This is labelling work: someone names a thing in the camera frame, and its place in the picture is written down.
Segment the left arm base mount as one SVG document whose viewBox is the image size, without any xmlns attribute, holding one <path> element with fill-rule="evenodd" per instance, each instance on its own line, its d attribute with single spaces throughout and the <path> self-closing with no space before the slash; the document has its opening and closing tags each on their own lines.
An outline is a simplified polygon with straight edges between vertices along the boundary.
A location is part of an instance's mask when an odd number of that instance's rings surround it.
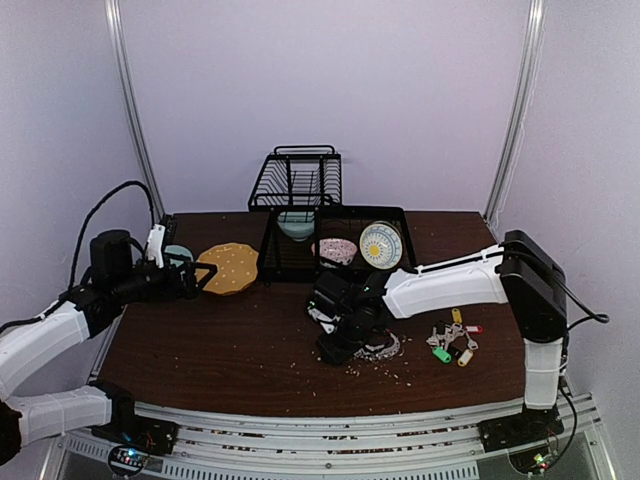
<svg viewBox="0 0 640 480">
<path fill-rule="evenodd" d="M 107 455 L 113 474 L 129 479 L 141 473 L 153 456 L 173 453 L 179 430 L 175 422 L 136 414 L 133 394 L 111 382 L 95 380 L 89 385 L 111 402 L 110 421 L 92 426 L 91 434 L 114 443 Z"/>
</svg>

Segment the metal table edge rail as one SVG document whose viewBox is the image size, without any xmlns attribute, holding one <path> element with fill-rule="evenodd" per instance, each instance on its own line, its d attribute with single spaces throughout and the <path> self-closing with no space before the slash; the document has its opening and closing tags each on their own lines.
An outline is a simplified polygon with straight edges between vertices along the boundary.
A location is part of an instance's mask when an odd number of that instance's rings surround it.
<svg viewBox="0 0 640 480">
<path fill-rule="evenodd" d="M 558 408 L 565 432 L 487 451 L 477 426 L 515 414 L 520 400 L 436 412 L 335 418 L 259 417 L 150 404 L 142 415 L 177 423 L 172 454 L 137 479 L 520 479 L 523 454 L 550 447 L 557 465 L 538 478 L 614 479 L 603 425 L 589 394 Z"/>
</svg>

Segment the large keyring with red grip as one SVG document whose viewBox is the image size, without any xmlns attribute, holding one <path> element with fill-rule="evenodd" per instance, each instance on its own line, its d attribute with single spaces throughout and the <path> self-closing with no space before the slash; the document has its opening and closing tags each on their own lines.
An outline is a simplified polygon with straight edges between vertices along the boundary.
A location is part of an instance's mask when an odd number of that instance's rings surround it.
<svg viewBox="0 0 640 480">
<path fill-rule="evenodd" d="M 397 335 L 391 331 L 385 331 L 382 339 L 382 343 L 364 344 L 353 357 L 357 360 L 377 362 L 391 359 L 400 352 L 401 341 Z"/>
</svg>

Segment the teal ceramic bowl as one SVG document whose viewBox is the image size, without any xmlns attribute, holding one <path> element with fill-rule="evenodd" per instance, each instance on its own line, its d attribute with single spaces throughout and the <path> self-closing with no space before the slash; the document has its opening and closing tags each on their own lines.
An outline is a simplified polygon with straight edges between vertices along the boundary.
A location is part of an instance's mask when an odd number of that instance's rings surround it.
<svg viewBox="0 0 640 480">
<path fill-rule="evenodd" d="M 277 216 L 280 230 L 295 242 L 304 242 L 315 230 L 315 215 L 311 211 L 283 211 Z"/>
</svg>

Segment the aluminium frame post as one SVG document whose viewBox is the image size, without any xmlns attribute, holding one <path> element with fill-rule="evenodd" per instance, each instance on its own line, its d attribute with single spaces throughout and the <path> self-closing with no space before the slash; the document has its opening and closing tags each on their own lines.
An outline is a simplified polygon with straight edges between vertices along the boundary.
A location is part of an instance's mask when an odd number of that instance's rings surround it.
<svg viewBox="0 0 640 480">
<path fill-rule="evenodd" d="M 163 201 L 158 183 L 153 171 L 148 152 L 147 142 L 144 136 L 143 125 L 136 101 L 131 68 L 127 55 L 125 32 L 122 21 L 121 2 L 118 0 L 106 0 L 104 2 L 107 27 L 111 38 L 112 49 L 116 61 L 127 123 L 132 138 L 136 159 L 142 174 L 143 182 L 150 191 L 152 204 L 156 218 L 160 219 L 165 213 Z"/>
<path fill-rule="evenodd" d="M 500 214 L 506 205 L 525 136 L 525 119 L 534 96 L 540 50 L 544 38 L 546 6 L 547 2 L 544 0 L 529 2 L 528 21 L 516 90 L 498 167 L 483 215 L 485 223 L 493 232 L 498 229 Z"/>
</svg>

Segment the black metal dish rack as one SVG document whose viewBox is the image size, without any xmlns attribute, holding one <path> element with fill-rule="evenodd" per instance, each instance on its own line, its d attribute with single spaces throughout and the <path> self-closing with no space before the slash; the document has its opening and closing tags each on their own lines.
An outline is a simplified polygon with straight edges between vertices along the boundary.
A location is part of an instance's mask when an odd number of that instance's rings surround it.
<svg viewBox="0 0 640 480">
<path fill-rule="evenodd" d="M 324 238 L 344 238 L 359 245 L 364 228 L 376 221 L 396 227 L 401 235 L 405 269 L 417 265 L 405 212 L 400 207 L 348 206 L 342 195 L 342 157 L 331 145 L 276 146 L 260 169 L 248 200 L 251 212 L 268 214 L 258 257 L 258 278 L 265 283 L 312 283 L 325 270 L 351 281 L 362 281 L 375 268 L 360 254 L 349 267 L 327 268 L 311 252 Z M 277 224 L 283 211 L 311 211 L 314 233 L 304 242 L 287 237 Z"/>
</svg>

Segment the left aluminium frame post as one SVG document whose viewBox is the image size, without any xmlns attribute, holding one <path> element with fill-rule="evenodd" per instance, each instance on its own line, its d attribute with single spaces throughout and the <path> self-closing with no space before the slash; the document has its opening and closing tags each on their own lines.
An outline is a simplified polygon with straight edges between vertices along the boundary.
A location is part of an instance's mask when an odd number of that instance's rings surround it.
<svg viewBox="0 0 640 480">
<path fill-rule="evenodd" d="M 136 159 L 142 174 L 143 182 L 150 191 L 152 204 L 156 218 L 160 219 L 165 213 L 163 201 L 158 183 L 153 171 L 148 152 L 147 142 L 144 136 L 143 125 L 136 101 L 131 68 L 127 55 L 125 32 L 122 21 L 121 2 L 118 0 L 106 0 L 104 2 L 107 27 L 111 38 L 112 49 L 116 61 L 127 123 L 132 138 Z"/>
</svg>

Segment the yellow blue patterned bowl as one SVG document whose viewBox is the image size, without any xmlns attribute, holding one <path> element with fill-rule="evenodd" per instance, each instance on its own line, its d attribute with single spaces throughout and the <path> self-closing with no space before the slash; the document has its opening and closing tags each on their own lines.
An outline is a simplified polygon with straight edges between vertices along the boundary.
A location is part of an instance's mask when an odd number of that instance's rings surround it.
<svg viewBox="0 0 640 480">
<path fill-rule="evenodd" d="M 369 266 L 379 270 L 393 269 L 403 255 L 400 232 L 389 222 L 373 222 L 361 232 L 359 250 Z"/>
</svg>

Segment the right aluminium frame post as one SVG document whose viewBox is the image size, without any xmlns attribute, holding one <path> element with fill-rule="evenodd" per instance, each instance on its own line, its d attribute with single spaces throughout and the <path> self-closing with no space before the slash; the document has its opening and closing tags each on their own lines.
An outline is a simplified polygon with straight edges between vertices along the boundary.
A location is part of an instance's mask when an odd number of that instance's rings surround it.
<svg viewBox="0 0 640 480">
<path fill-rule="evenodd" d="M 547 2 L 544 0 L 529 2 L 528 21 L 516 90 L 498 167 L 483 215 L 485 223 L 493 232 L 498 229 L 500 214 L 506 205 L 525 136 L 525 119 L 534 96 L 540 50 L 544 38 L 546 6 Z"/>
</svg>

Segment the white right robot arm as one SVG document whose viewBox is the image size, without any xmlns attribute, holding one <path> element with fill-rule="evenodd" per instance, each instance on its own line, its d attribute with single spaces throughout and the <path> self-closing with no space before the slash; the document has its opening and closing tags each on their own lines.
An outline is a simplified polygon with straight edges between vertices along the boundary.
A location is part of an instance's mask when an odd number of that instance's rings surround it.
<svg viewBox="0 0 640 480">
<path fill-rule="evenodd" d="M 390 320 L 469 305 L 507 305 L 525 348 L 525 410 L 513 419 L 519 440 L 535 440 L 551 424 L 568 332 L 563 269 L 521 230 L 477 253 L 412 270 L 372 273 L 349 283 L 333 271 L 313 285 L 306 310 L 322 325 L 322 361 L 339 366 Z"/>
</svg>

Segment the yellow polka dot plate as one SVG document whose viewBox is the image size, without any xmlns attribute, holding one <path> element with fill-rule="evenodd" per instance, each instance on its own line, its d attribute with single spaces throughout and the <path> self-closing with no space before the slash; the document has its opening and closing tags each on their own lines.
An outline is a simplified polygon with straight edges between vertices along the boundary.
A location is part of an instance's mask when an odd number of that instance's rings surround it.
<svg viewBox="0 0 640 480">
<path fill-rule="evenodd" d="M 242 292 L 257 279 L 257 260 L 258 252 L 248 244 L 232 242 L 209 248 L 197 261 L 216 266 L 217 273 L 203 291 L 222 296 Z"/>
</svg>

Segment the bunch of tagged keys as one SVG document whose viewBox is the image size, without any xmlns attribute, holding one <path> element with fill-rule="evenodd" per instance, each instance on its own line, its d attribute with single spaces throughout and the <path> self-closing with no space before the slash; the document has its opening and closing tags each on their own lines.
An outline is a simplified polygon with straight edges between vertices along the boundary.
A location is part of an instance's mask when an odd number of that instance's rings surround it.
<svg viewBox="0 0 640 480">
<path fill-rule="evenodd" d="M 426 343 L 432 354 L 445 365 L 467 367 L 474 358 L 479 344 L 476 335 L 482 335 L 485 329 L 479 324 L 467 324 L 459 308 L 451 309 L 451 321 L 438 321 L 427 338 Z"/>
</svg>

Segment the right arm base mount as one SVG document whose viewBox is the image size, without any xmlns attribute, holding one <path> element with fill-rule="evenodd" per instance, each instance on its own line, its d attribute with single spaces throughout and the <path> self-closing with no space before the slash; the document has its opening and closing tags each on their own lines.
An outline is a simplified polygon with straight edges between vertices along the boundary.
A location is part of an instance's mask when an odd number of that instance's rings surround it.
<svg viewBox="0 0 640 480">
<path fill-rule="evenodd" d="M 486 453 L 506 450 L 511 466 L 519 473 L 543 475 L 560 453 L 559 435 L 564 432 L 556 406 L 483 420 L 478 426 Z"/>
</svg>

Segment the pink patterned bowl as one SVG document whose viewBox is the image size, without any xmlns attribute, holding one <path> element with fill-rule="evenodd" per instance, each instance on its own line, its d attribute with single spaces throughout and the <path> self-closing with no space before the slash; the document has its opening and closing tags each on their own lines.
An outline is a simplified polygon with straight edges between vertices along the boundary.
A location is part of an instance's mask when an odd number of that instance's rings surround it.
<svg viewBox="0 0 640 480">
<path fill-rule="evenodd" d="M 311 252 L 319 264 L 327 268 L 349 267 L 358 253 L 357 246 L 344 238 L 324 238 L 311 244 Z"/>
</svg>

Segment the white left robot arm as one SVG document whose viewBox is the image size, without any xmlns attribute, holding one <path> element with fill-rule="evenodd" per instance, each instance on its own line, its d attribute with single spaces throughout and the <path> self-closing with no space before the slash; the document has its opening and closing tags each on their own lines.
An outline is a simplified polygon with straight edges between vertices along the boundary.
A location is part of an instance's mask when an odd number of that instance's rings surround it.
<svg viewBox="0 0 640 480">
<path fill-rule="evenodd" d="M 47 363 L 105 331 L 126 306 L 158 299 L 193 299 L 214 278 L 214 265 L 166 253 L 165 229 L 152 228 L 139 261 L 138 242 L 126 230 L 91 240 L 90 266 L 45 311 L 1 327 L 1 460 L 31 442 L 91 427 L 101 437 L 150 450 L 152 430 L 135 413 L 133 395 L 108 381 L 76 390 L 17 397 L 16 389 Z"/>
</svg>

